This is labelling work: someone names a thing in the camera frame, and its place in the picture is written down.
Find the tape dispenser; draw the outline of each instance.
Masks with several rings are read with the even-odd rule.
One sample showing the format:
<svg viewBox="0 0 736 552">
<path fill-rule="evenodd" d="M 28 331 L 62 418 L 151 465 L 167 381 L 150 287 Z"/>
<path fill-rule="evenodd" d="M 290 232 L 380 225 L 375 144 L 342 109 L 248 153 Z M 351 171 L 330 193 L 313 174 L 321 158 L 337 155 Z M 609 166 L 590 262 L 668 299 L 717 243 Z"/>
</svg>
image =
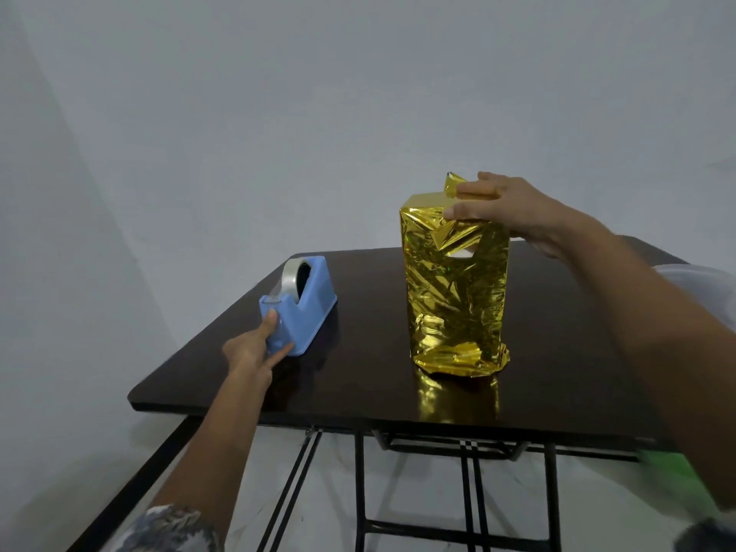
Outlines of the tape dispenser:
<svg viewBox="0 0 736 552">
<path fill-rule="evenodd" d="M 304 354 L 335 302 L 324 256 L 287 260 L 276 286 L 258 300 L 262 317 L 272 308 L 278 312 L 278 327 L 266 342 L 269 353 L 293 342 L 289 356 Z"/>
</svg>

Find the white floor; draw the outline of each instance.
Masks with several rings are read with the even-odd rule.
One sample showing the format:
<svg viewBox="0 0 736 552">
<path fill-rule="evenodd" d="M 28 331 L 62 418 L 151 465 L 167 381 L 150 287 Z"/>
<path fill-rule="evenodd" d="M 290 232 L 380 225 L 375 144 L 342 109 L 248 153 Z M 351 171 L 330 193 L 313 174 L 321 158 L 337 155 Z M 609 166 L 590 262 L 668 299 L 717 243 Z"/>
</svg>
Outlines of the white floor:
<svg viewBox="0 0 736 552">
<path fill-rule="evenodd" d="M 225 543 L 227 552 L 256 550 L 303 441 L 300 430 L 258 428 Z M 382 451 L 371 437 L 365 438 L 364 447 L 368 518 L 465 529 L 459 459 Z M 639 464 L 559 455 L 557 468 L 565 552 L 671 552 L 673 540 L 691 522 L 682 508 L 646 480 Z M 280 552 L 354 550 L 354 469 L 353 437 L 323 434 Z M 483 461 L 481 469 L 490 532 L 547 538 L 543 455 L 524 453 L 516 463 Z M 365 550 L 461 552 L 466 547 L 369 534 Z"/>
</svg>

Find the dark wooden table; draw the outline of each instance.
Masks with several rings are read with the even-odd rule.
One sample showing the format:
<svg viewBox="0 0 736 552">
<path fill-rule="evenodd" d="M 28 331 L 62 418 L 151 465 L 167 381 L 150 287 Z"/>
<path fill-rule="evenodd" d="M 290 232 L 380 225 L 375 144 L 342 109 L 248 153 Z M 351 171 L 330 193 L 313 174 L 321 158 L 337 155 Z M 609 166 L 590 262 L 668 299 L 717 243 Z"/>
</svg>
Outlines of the dark wooden table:
<svg viewBox="0 0 736 552">
<path fill-rule="evenodd" d="M 651 265 L 684 263 L 626 240 Z M 513 241 L 509 256 L 503 341 L 510 364 L 495 386 L 488 378 L 441 378 L 429 403 L 427 380 L 409 358 L 401 249 L 324 256 L 338 303 L 308 352 L 279 366 L 261 423 L 581 447 L 670 446 L 593 300 L 561 263 L 526 242 Z M 276 268 L 140 382 L 128 396 L 133 408 L 204 415 L 227 372 L 223 342 L 258 325 L 258 298 L 280 273 Z"/>
</svg>

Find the gift box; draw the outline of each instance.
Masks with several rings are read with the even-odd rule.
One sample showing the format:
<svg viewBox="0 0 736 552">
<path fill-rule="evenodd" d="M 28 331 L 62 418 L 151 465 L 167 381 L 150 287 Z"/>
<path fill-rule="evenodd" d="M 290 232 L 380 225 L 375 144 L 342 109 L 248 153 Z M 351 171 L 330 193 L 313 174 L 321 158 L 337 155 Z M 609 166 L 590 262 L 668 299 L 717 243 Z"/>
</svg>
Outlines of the gift box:
<svg viewBox="0 0 736 552">
<path fill-rule="evenodd" d="M 509 231 L 499 223 L 447 221 L 457 202 L 445 191 L 417 194 L 401 207 L 411 358 L 430 374 L 487 376 L 509 361 L 501 342 Z"/>
</svg>

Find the left hand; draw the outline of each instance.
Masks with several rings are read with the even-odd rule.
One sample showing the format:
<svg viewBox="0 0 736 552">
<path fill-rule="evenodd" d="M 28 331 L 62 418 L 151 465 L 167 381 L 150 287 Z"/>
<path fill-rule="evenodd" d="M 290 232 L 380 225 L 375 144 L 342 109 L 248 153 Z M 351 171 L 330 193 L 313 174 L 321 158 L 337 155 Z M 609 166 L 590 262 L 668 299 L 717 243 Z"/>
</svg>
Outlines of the left hand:
<svg viewBox="0 0 736 552">
<path fill-rule="evenodd" d="M 230 365 L 230 377 L 248 378 L 259 389 L 268 389 L 273 379 L 271 370 L 294 346 L 289 343 L 266 358 L 266 339 L 276 331 L 277 325 L 278 314 L 276 310 L 270 310 L 258 329 L 238 335 L 222 346 Z"/>
</svg>

